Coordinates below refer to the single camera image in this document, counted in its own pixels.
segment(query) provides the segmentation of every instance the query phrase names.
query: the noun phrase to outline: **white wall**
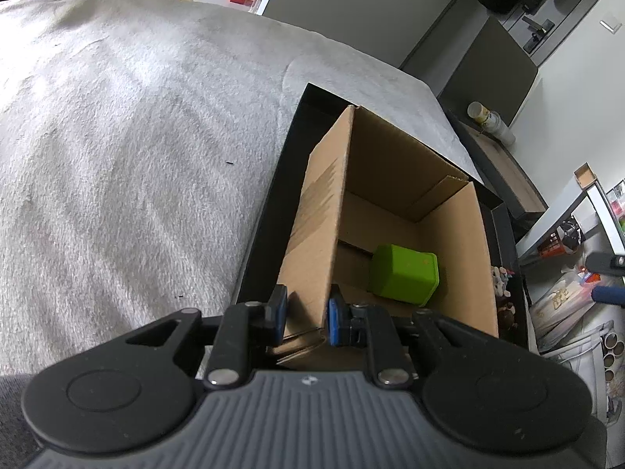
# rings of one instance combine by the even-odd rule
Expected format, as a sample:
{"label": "white wall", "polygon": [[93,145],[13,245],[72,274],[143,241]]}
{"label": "white wall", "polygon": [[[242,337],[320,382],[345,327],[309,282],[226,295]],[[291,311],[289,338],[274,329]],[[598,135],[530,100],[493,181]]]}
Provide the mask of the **white wall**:
{"label": "white wall", "polygon": [[511,150],[547,203],[588,162],[603,187],[625,177],[625,27],[615,35],[599,21],[625,21],[625,0],[599,0],[541,66],[511,129]]}
{"label": "white wall", "polygon": [[398,67],[451,0],[268,0],[262,14]]}

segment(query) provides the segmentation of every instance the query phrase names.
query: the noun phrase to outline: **mattress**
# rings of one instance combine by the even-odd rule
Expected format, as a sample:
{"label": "mattress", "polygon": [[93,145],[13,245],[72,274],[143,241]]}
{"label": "mattress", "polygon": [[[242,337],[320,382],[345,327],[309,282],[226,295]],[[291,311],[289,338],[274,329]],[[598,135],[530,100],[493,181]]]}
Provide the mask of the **mattress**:
{"label": "mattress", "polygon": [[268,18],[13,0],[0,29],[0,374],[223,312],[309,82],[477,177],[424,83]]}

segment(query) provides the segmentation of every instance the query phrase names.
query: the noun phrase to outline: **light switch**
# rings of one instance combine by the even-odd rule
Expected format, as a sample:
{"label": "light switch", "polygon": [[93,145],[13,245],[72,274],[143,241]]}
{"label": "light switch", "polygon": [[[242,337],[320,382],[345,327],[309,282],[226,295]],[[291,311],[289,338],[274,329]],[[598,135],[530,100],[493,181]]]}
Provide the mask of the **light switch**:
{"label": "light switch", "polygon": [[612,12],[607,12],[601,21],[601,26],[603,26],[606,30],[608,30],[611,34],[617,33],[619,28],[622,26],[622,23],[614,16]]}

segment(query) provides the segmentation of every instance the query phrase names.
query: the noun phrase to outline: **green block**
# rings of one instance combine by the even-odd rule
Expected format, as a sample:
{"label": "green block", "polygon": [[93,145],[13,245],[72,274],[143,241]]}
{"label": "green block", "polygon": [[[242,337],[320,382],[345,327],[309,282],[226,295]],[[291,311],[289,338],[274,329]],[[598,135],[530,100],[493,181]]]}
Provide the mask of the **green block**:
{"label": "green block", "polygon": [[371,293],[424,306],[438,287],[438,262],[431,252],[380,245],[369,271]]}

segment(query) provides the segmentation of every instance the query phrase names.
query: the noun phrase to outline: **metal pin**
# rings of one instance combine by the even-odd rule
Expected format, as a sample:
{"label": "metal pin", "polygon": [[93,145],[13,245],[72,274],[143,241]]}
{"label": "metal pin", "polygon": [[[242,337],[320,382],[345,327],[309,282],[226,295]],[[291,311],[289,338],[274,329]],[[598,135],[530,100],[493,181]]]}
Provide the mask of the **metal pin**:
{"label": "metal pin", "polygon": [[384,385],[403,385],[408,382],[410,375],[402,368],[385,368],[377,378]]}
{"label": "metal pin", "polygon": [[239,380],[239,374],[231,368],[218,368],[210,372],[206,379],[213,386],[229,386]]}

